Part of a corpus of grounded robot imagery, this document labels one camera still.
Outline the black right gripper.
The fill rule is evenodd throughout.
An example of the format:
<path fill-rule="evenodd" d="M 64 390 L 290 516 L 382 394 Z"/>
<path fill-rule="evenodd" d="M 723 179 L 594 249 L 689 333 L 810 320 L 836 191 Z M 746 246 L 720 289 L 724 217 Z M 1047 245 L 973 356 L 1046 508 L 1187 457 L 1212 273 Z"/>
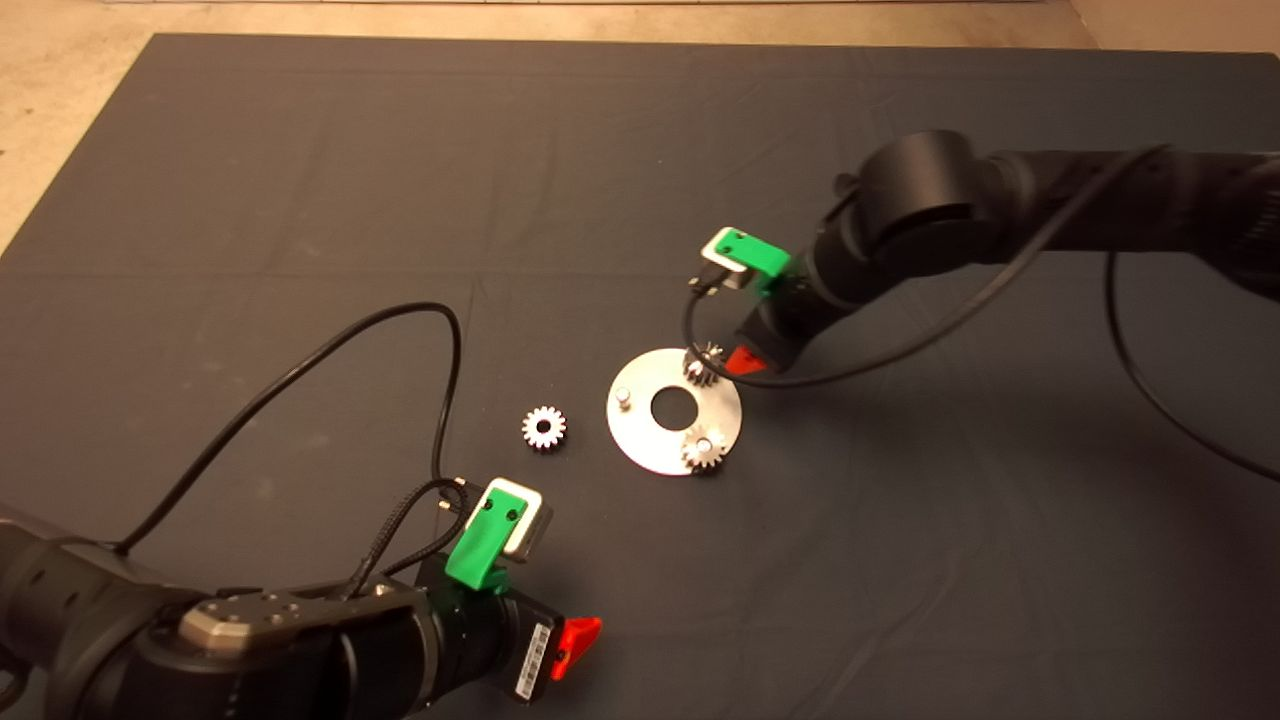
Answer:
<path fill-rule="evenodd" d="M 837 322 L 832 304 L 808 275 L 783 275 L 735 332 L 737 346 L 724 360 L 733 375 L 787 372 L 808 345 Z"/>

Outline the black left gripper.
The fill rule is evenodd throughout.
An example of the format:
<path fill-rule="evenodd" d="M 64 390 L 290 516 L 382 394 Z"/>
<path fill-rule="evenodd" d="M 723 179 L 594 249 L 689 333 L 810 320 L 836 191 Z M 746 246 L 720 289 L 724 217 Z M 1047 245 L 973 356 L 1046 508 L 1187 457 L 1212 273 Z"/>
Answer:
<path fill-rule="evenodd" d="M 447 585 L 435 592 L 435 698 L 485 682 L 513 702 L 538 702 L 603 632 L 600 618 L 563 614 L 518 592 Z"/>

